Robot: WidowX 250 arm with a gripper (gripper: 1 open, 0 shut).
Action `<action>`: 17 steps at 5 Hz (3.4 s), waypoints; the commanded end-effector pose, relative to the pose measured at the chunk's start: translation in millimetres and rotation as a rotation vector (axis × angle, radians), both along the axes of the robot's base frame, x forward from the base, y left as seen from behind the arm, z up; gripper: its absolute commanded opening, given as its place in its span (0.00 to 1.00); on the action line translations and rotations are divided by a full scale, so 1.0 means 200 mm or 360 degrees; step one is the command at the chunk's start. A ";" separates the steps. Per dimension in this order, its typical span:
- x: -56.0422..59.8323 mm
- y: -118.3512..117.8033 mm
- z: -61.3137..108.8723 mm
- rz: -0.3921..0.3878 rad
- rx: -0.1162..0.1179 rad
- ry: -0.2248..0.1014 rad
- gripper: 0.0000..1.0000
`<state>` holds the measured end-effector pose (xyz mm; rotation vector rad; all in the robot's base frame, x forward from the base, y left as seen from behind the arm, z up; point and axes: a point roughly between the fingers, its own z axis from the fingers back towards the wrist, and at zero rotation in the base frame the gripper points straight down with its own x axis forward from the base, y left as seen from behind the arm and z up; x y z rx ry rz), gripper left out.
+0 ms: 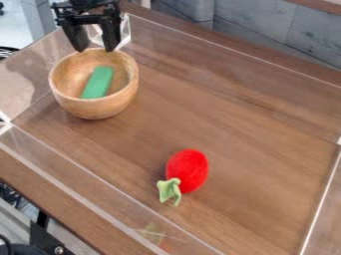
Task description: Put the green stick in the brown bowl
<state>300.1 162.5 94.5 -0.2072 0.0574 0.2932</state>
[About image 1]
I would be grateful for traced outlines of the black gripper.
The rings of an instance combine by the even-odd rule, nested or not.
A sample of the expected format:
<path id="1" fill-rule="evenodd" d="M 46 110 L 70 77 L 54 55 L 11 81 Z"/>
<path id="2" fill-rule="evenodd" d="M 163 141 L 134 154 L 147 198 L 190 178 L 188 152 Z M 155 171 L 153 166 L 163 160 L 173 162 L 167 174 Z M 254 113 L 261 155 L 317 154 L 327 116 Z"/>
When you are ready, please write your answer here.
<path id="1" fill-rule="evenodd" d="M 56 15 L 56 24 L 62 26 L 78 52 L 83 52 L 90 46 L 89 34 L 82 25 L 99 23 L 106 51 L 113 52 L 117 49 L 122 42 L 119 0 L 62 0 L 51 4 L 51 9 Z"/>

